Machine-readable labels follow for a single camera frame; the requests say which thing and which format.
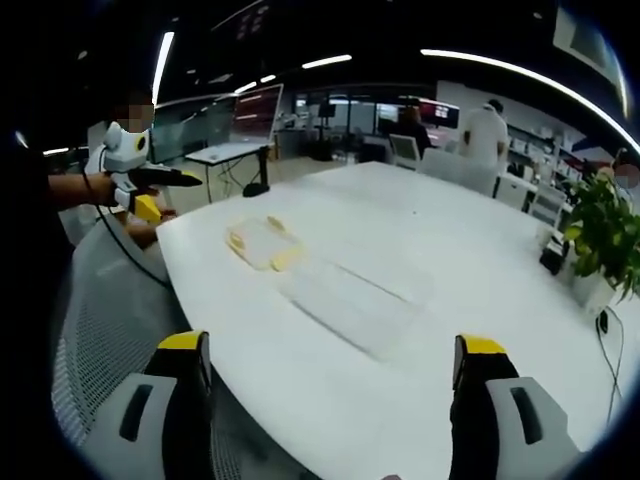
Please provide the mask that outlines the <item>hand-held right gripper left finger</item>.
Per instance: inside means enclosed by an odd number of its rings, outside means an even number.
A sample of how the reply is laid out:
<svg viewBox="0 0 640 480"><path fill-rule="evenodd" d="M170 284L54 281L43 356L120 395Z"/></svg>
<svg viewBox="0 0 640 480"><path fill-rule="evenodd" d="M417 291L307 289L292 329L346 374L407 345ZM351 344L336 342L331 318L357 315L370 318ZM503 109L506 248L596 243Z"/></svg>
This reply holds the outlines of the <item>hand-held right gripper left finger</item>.
<svg viewBox="0 0 640 480"><path fill-rule="evenodd" d="M212 479L212 390L208 333L167 337L98 408L93 468L102 479Z"/></svg>

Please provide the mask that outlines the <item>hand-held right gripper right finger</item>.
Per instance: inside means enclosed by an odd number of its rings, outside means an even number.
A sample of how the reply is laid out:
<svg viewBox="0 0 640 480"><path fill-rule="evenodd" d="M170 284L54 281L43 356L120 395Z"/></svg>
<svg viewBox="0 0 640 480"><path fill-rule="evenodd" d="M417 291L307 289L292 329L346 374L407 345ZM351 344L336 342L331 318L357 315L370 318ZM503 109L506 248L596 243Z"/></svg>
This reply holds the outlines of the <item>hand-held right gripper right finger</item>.
<svg viewBox="0 0 640 480"><path fill-rule="evenodd" d="M563 479L582 453L568 416L497 342L455 338L451 479Z"/></svg>

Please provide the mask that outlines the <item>person's left hand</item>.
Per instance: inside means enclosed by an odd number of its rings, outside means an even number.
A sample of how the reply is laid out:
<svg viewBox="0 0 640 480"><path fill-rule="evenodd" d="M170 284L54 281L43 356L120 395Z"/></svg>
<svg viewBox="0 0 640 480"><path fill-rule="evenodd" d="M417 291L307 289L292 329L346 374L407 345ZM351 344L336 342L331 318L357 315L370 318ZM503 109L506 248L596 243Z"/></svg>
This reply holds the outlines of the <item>person's left hand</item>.
<svg viewBox="0 0 640 480"><path fill-rule="evenodd" d="M100 206L115 207L116 185L106 173L96 173L88 176L89 185L93 192L95 203Z"/></svg>

